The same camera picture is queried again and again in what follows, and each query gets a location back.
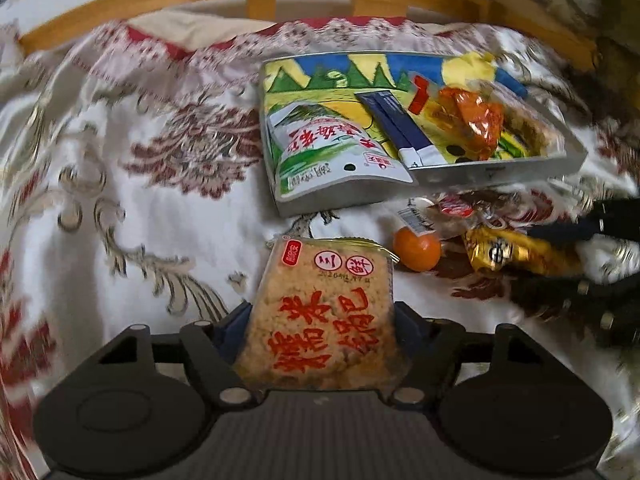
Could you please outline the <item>rice cracker square packet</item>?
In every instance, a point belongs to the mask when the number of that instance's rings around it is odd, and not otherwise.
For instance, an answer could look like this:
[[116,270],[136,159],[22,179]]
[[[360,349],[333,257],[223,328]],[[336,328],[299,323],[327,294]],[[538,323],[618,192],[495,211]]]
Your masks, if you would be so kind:
[[273,244],[234,368],[257,389],[390,390],[408,370],[393,261],[375,244]]

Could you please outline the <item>gold small snack packet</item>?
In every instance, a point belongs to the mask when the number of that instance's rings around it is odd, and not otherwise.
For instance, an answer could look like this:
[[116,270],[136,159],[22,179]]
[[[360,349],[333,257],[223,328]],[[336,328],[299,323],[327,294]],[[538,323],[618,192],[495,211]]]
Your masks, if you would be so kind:
[[463,243],[472,268],[478,272],[500,272],[508,266],[552,278],[584,272],[574,249],[512,230],[478,226],[464,233]]

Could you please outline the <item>navy blue long snack packet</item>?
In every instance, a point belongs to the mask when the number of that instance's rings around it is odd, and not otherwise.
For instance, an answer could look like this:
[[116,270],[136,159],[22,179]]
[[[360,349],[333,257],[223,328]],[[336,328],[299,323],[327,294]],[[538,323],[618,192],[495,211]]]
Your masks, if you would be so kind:
[[442,166],[446,159],[390,90],[358,92],[356,99],[395,145],[409,169]]

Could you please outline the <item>white green pickle bag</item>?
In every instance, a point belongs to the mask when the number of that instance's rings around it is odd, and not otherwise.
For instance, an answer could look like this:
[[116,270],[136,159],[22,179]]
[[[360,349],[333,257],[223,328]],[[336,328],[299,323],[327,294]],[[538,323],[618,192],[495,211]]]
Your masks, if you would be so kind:
[[323,104],[295,101],[268,113],[266,125],[280,202],[352,180],[413,181],[362,127]]

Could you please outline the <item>orange spicy snack bag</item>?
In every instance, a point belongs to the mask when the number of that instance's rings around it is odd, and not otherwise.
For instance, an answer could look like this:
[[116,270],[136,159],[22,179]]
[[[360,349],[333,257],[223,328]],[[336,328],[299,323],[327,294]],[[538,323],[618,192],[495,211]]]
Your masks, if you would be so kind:
[[406,111],[446,159],[484,162],[494,156],[502,135],[503,107],[489,96],[418,78]]

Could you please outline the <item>clear cracker snack packet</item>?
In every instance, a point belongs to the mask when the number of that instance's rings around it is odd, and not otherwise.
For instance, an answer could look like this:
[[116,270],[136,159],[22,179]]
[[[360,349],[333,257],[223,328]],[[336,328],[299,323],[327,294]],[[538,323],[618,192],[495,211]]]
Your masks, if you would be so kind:
[[517,148],[514,158],[562,157],[566,155],[565,138],[548,119],[511,90],[493,84],[491,101],[503,107],[500,143]]

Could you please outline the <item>orange mandarin fruit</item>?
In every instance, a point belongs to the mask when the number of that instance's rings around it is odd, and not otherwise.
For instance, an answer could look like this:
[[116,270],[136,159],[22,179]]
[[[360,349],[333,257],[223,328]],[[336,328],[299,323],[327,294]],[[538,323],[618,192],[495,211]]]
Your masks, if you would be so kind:
[[402,228],[394,235],[393,251],[406,268],[422,273],[437,266],[442,246],[434,234],[416,235],[409,228]]

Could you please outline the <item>grey tray with painted liner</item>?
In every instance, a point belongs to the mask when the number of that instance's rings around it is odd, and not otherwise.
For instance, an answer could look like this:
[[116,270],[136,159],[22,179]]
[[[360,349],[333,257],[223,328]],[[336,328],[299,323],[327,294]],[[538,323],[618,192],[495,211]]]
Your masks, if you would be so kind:
[[574,174],[586,152],[475,52],[331,52],[262,64],[259,113],[282,216]]

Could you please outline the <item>cream pillow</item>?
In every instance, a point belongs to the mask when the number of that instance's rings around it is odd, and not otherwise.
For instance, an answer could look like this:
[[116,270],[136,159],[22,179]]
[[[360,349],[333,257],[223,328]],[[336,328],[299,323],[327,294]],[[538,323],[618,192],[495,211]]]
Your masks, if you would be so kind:
[[168,44],[193,51],[239,35],[260,32],[273,22],[165,9],[130,18],[128,24]]

